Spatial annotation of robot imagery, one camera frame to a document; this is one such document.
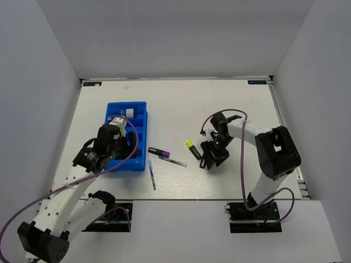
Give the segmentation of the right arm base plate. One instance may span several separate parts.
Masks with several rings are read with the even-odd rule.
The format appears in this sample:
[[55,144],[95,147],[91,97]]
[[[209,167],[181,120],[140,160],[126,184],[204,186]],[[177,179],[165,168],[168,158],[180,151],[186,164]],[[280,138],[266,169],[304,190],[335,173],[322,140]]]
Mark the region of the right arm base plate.
[[230,233],[281,233],[278,205],[272,202],[255,211],[248,211],[243,203],[227,203]]

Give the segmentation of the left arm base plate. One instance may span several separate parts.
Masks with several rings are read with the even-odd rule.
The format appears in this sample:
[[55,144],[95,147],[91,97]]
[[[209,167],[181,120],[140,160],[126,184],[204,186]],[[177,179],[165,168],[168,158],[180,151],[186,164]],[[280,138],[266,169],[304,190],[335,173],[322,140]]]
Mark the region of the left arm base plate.
[[88,225],[83,232],[128,233],[132,226],[133,203],[116,203],[115,211]]

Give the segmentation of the green cap highlighter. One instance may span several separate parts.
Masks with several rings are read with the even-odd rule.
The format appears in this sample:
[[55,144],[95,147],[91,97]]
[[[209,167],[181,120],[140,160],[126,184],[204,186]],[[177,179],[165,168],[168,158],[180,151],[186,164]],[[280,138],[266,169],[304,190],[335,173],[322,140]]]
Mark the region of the green cap highlighter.
[[206,157],[205,156],[202,156],[202,158],[201,158],[201,160],[200,160],[200,165],[199,165],[199,167],[201,168],[201,169],[205,169],[206,168]]

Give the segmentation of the blue gel jar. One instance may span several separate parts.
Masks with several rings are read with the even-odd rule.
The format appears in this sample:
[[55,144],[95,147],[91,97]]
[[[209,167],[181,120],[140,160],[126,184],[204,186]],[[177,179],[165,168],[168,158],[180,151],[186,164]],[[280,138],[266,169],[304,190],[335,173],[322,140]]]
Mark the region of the blue gel jar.
[[121,109],[120,114],[128,119],[135,118],[135,111],[133,108]]

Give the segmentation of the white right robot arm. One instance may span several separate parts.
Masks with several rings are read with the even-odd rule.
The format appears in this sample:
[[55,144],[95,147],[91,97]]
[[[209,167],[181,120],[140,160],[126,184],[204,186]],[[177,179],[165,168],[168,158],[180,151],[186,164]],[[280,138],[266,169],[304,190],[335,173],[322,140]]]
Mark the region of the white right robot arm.
[[210,170],[220,166],[229,157],[227,147],[234,139],[241,141],[240,180],[244,179],[245,143],[256,148],[261,175],[250,193],[241,188],[245,208],[253,218],[259,219],[267,213],[267,204],[283,191],[282,182],[301,165],[301,157],[293,139],[284,126],[267,128],[248,120],[248,115],[235,110],[235,115],[226,117],[224,111],[210,115],[206,121],[212,129],[201,128],[200,134],[206,140],[201,143],[202,169]]

